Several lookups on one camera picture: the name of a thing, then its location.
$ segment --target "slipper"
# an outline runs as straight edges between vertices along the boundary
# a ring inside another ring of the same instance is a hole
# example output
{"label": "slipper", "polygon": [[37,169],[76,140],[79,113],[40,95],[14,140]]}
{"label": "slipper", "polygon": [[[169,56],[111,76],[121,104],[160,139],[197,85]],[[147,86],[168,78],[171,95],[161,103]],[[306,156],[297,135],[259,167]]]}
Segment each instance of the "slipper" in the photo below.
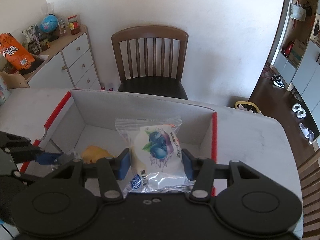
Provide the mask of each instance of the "slipper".
{"label": "slipper", "polygon": [[300,104],[294,104],[292,107],[292,111],[297,112],[301,109],[301,105]]}
{"label": "slipper", "polygon": [[315,134],[313,131],[309,130],[309,143],[313,144],[313,140],[315,138]]}
{"label": "slipper", "polygon": [[303,108],[301,108],[299,111],[297,111],[297,117],[300,119],[305,119],[306,111]]}
{"label": "slipper", "polygon": [[303,135],[304,135],[307,139],[309,139],[309,137],[310,137],[309,129],[306,128],[306,127],[304,127],[304,125],[303,125],[301,122],[299,123],[299,127],[300,127]]}

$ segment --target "white handbag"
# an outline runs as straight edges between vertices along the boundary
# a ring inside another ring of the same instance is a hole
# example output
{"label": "white handbag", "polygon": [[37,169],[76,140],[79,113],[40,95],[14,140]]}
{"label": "white handbag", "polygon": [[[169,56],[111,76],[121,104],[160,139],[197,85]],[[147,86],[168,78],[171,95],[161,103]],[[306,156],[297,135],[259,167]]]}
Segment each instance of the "white handbag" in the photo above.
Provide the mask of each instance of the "white handbag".
{"label": "white handbag", "polygon": [[301,7],[299,0],[295,4],[291,4],[290,17],[302,22],[306,20],[306,9]]}

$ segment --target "green leaf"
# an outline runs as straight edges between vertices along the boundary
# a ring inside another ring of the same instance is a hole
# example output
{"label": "green leaf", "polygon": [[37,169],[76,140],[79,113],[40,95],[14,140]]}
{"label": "green leaf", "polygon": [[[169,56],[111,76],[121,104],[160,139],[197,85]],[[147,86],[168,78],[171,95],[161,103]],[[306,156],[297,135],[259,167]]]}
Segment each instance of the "green leaf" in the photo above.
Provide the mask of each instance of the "green leaf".
{"label": "green leaf", "polygon": [[142,150],[150,152],[150,148],[152,146],[152,142],[148,142],[143,148]]}

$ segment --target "red strip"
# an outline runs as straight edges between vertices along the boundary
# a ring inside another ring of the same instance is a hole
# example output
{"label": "red strip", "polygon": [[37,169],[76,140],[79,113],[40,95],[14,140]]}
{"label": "red strip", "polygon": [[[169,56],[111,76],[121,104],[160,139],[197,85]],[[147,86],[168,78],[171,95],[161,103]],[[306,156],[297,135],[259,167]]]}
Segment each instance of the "red strip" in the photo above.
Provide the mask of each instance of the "red strip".
{"label": "red strip", "polygon": [[[52,125],[53,121],[56,119],[57,115],[60,113],[61,109],[65,106],[65,104],[68,102],[69,98],[71,97],[71,92],[68,91],[65,96],[63,97],[63,99],[60,101],[60,103],[57,105],[57,107],[55,108],[55,110],[52,112],[52,114],[50,115],[50,117],[48,118],[47,122],[45,123],[44,127],[48,130],[49,127]],[[35,140],[35,142],[33,143],[34,146],[39,146],[40,141],[39,140]],[[22,164],[20,172],[25,173],[28,166],[29,166],[30,162],[25,162]]]}
{"label": "red strip", "polygon": [[47,130],[49,130],[49,127],[52,125],[54,119],[56,119],[57,115],[60,113],[61,109],[64,107],[64,105],[67,103],[70,97],[71,97],[71,92],[68,91],[66,95],[63,97],[63,99],[60,101],[60,103],[57,105],[56,109],[52,112],[47,122],[45,123],[44,127]]}
{"label": "red strip", "polygon": [[[217,113],[214,112],[212,114],[212,139],[211,139],[211,159],[217,162],[217,137],[218,137],[218,119]],[[216,189],[212,187],[211,196],[214,197],[216,195]]]}

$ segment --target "table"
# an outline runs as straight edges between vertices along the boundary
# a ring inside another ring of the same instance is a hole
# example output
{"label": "table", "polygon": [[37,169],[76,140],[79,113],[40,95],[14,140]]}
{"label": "table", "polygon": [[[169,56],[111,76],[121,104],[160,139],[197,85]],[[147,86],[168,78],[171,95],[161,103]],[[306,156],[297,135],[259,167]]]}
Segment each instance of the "table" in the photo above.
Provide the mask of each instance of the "table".
{"label": "table", "polygon": [[[30,88],[12,90],[8,101],[0,106],[0,130],[29,137],[32,141],[41,138],[44,127],[40,123],[45,123],[67,91]],[[186,103],[183,99],[142,96]],[[284,129],[278,121],[224,106],[195,101],[188,101],[188,104],[208,107],[218,113],[217,163],[228,164],[232,159],[240,160],[291,190],[302,201],[297,167]],[[214,186],[218,194],[227,184],[226,181],[216,180]],[[295,234],[300,238],[302,230],[301,216],[295,229]]]}

